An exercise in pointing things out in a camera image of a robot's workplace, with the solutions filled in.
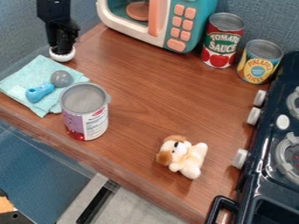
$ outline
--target blue spoon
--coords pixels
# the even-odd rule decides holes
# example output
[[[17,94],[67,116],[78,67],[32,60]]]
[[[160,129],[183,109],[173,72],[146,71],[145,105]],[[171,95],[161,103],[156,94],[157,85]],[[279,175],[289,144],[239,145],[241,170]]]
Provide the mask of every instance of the blue spoon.
[[[73,77],[66,71],[56,71],[51,76],[51,82],[45,82],[39,87],[30,88],[26,91],[26,98],[31,103],[37,103],[46,95],[52,93],[55,88],[65,88],[73,83]]]

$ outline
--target canned food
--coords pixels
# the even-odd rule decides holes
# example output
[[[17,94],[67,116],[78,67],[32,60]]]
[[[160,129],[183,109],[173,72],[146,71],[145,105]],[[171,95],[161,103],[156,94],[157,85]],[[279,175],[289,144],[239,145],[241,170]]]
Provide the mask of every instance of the canned food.
[[[210,67],[231,66],[243,31],[242,18],[226,12],[211,15],[201,59]]]
[[[267,40],[254,39],[247,43],[237,72],[244,81],[253,84],[265,84],[282,60],[282,49]]]
[[[100,137],[108,128],[108,104],[111,96],[92,83],[77,83],[60,95],[66,133],[77,140]]]

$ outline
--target stuffed animal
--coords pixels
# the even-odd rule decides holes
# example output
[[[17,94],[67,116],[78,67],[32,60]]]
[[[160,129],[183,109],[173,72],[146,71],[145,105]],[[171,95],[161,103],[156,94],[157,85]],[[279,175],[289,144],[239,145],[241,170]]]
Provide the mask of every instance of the stuffed animal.
[[[197,179],[207,150],[205,143],[191,145],[184,136],[169,136],[164,139],[156,161],[168,166],[172,172],[180,171],[189,179]]]

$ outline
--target stove knob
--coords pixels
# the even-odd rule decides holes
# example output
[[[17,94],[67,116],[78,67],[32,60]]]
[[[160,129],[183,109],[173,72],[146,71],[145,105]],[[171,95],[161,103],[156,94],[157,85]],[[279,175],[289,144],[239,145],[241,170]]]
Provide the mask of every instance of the stove knob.
[[[256,107],[260,107],[261,104],[265,101],[266,94],[267,94],[266,91],[264,91],[264,90],[259,90],[259,91],[256,93],[256,96],[255,96],[255,98],[254,98],[254,106],[256,106]]]
[[[286,115],[279,115],[276,119],[276,127],[285,130],[289,127],[289,118]]]
[[[242,150],[242,149],[238,149],[236,155],[234,156],[234,159],[233,159],[233,166],[236,167],[237,169],[242,169],[245,161],[246,161],[246,158],[247,158],[247,154],[248,154],[248,151],[246,150]]]
[[[247,118],[247,123],[251,125],[255,125],[257,121],[259,120],[259,117],[261,115],[261,109],[260,108],[252,108],[250,111],[250,114]]]

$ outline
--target gray wall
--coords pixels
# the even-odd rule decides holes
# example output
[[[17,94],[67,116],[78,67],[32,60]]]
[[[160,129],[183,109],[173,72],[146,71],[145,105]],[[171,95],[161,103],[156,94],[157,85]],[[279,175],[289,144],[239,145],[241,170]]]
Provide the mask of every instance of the gray wall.
[[[217,11],[232,12],[244,19],[241,46],[251,39],[266,39],[285,52],[299,50],[298,0],[219,0]]]
[[[72,0],[72,17],[88,28],[88,21],[99,22],[96,0]],[[37,17],[36,0],[0,1],[0,80],[3,70],[30,53],[43,53],[47,45],[45,24]]]

